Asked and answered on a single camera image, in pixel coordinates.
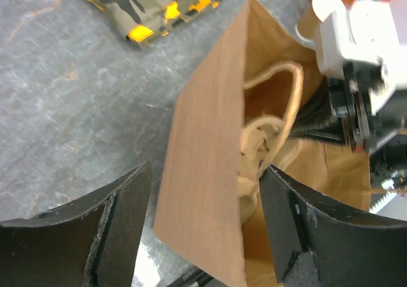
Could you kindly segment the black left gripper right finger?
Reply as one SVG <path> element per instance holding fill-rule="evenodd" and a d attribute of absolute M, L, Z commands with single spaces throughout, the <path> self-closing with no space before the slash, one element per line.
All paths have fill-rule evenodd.
<path fill-rule="evenodd" d="M 270 166 L 260 192 L 284 286 L 406 286 L 406 222 L 338 202 Z"/>

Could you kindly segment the cardboard cup carrier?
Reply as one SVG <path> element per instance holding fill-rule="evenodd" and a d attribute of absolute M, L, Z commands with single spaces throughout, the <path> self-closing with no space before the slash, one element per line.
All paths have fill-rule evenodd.
<path fill-rule="evenodd" d="M 282 118 L 261 115 L 246 118 L 240 136 L 240 167 L 238 170 L 238 197 L 240 222 L 244 224 L 252 216 L 258 204 L 259 179 L 274 160 L 286 168 L 298 155 L 300 144 L 287 143 L 297 117 L 303 92 L 303 68 L 293 61 L 278 62 L 258 75 L 245 80 L 248 91 L 271 79 L 277 73 L 287 71 L 293 76 L 287 106 Z"/>

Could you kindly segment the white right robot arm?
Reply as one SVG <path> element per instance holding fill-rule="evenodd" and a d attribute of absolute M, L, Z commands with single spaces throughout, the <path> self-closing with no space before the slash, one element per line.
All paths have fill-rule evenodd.
<path fill-rule="evenodd" d="M 384 88 L 380 67 L 348 62 L 343 73 L 322 81 L 300 109 L 291 136 L 367 151 L 376 193 L 406 189 L 406 90 L 396 90 L 374 113 L 370 93 Z"/>

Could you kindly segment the brown paper bag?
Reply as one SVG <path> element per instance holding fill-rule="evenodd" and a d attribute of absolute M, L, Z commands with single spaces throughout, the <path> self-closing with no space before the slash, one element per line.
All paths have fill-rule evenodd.
<path fill-rule="evenodd" d="M 303 106 L 321 85 L 315 52 L 249 0 L 176 102 L 154 234 L 228 286 L 276 286 L 266 200 L 240 220 L 240 138 L 253 118 L 292 118 L 290 96 Z"/>

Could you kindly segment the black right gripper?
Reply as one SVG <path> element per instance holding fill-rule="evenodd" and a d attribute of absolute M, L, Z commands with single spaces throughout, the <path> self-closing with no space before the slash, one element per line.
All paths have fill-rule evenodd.
<path fill-rule="evenodd" d="M 369 95 L 383 87 L 381 67 L 348 62 L 342 70 L 344 78 L 328 77 L 328 92 L 318 89 L 299 110 L 289 137 L 346 143 L 355 152 L 375 149 L 394 131 L 390 120 L 373 114 Z"/>

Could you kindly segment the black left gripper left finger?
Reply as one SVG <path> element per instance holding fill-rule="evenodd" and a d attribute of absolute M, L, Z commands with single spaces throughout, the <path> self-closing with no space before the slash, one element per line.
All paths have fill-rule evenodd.
<path fill-rule="evenodd" d="M 1 222 L 2 286 L 130 286 L 152 168 L 29 219 Z"/>

